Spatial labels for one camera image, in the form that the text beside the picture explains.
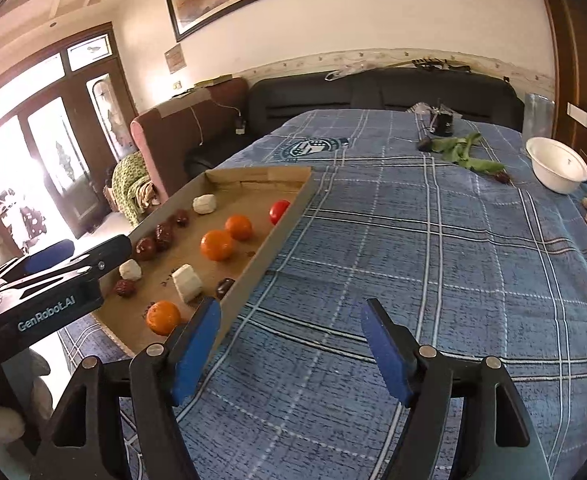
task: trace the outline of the blue tablecloth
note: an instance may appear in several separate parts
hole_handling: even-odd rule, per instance
[[[223,166],[304,164],[316,196],[246,304],[193,399],[176,410],[203,480],[375,479],[405,410],[360,328],[376,297],[421,343],[503,358],[555,479],[587,457],[587,225],[579,199],[544,188],[520,134],[482,133],[473,156],[512,185],[416,151],[420,116],[305,113]],[[91,316],[61,331],[74,364],[122,357]],[[122,403],[134,478],[144,478],[131,405]],[[461,403],[452,401],[436,479],[448,478]]]

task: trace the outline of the cardboard box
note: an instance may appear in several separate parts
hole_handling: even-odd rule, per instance
[[[141,262],[142,280],[136,283],[138,291],[134,297],[120,298],[112,292],[120,279],[118,269],[100,280],[105,303],[93,316],[107,335],[131,356],[151,343],[164,342],[165,337],[147,327],[145,314],[151,304],[168,300],[177,304],[183,319],[190,319],[202,298],[185,305],[171,279],[173,270],[189,264],[202,280],[206,296],[215,295],[216,285],[223,278],[236,280],[221,301],[222,321],[216,348],[302,216],[316,187],[311,168],[304,166],[206,171],[171,196],[129,234],[135,247],[138,240],[153,235],[156,225],[167,220],[175,210],[182,208],[190,212],[187,227],[174,227],[171,248],[158,253],[150,262]],[[214,194],[218,208],[201,216],[193,211],[192,202],[203,194]],[[291,205],[273,226],[269,221],[269,209],[277,200],[288,200]],[[246,242],[235,242],[235,253],[229,260],[208,260],[200,253],[201,238],[212,229],[224,229],[226,219],[234,214],[250,218],[254,236]]]

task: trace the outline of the metal bolt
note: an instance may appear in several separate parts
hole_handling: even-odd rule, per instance
[[[93,355],[90,355],[89,357],[85,357],[82,360],[81,364],[82,367],[85,368],[85,370],[91,370],[91,368],[98,364],[98,359]]]
[[[158,356],[165,351],[165,347],[160,343],[153,344],[147,348],[147,355],[151,357]]]
[[[500,359],[494,356],[487,357],[485,362],[489,368],[493,368],[494,370],[498,370],[502,366]]]
[[[429,345],[422,345],[418,349],[418,353],[422,355],[422,357],[426,357],[427,359],[431,359],[438,354],[437,350]]]

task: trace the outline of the orange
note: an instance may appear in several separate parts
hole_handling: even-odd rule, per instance
[[[222,262],[234,253],[234,240],[227,231],[209,231],[200,240],[200,252],[205,258]]]
[[[234,240],[248,240],[253,236],[251,221],[244,215],[234,215],[227,218],[224,228]]]
[[[147,311],[147,326],[158,335],[168,336],[180,321],[180,311],[171,301],[158,301]]]

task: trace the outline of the white plastic bowl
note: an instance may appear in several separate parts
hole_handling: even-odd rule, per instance
[[[538,180],[556,193],[573,193],[587,180],[587,164],[567,145],[554,139],[532,137],[527,140],[533,172]]]

